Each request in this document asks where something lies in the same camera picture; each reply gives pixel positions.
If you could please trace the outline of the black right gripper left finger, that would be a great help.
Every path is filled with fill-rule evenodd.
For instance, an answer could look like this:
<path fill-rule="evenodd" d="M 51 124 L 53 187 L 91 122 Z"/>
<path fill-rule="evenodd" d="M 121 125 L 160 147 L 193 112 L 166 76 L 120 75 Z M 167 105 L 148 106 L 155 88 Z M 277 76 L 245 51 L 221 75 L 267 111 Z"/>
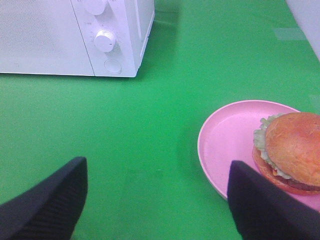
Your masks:
<path fill-rule="evenodd" d="M 85 157 L 75 157 L 52 175 L 0 206 L 2 240 L 69 240 L 88 194 Z"/>

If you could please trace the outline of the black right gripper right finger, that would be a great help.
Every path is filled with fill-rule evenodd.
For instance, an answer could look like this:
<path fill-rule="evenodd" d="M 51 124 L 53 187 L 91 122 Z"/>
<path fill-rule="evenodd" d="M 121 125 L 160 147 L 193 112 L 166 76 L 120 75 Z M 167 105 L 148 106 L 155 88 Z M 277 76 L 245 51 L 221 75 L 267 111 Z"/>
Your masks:
<path fill-rule="evenodd" d="M 227 202 L 244 240 L 318 240 L 320 214 L 240 160 L 231 163 Z"/>

